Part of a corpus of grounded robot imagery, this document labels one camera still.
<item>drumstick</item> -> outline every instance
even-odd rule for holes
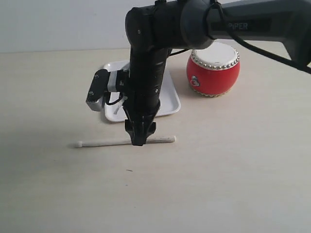
[[[147,144],[154,143],[172,143],[176,141],[176,136],[166,136],[166,137],[154,137],[147,139]],[[97,141],[78,141],[75,143],[75,148],[82,147],[107,147],[107,146],[118,146],[118,145],[131,145],[131,139],[104,139]]]

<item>beige table surface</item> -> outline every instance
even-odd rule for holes
[[[68,147],[127,137],[85,97],[129,50],[0,54],[0,232],[311,232],[311,76],[225,42],[241,54],[234,88],[203,98],[189,53],[170,58],[182,108],[156,135],[178,141],[142,148]]]

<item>white plate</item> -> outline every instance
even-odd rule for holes
[[[122,69],[125,65],[129,63],[126,61],[111,62],[103,66],[109,72]],[[110,102],[113,102],[119,98],[119,93],[111,93]],[[181,103],[177,95],[172,77],[167,69],[164,71],[163,83],[160,93],[161,107],[156,115],[156,117],[162,117],[167,115],[172,115],[180,110]],[[104,106],[104,114],[107,120],[111,122],[123,122],[125,121],[126,115],[122,108],[119,109],[118,113],[115,115],[114,112],[118,105],[106,105]]]

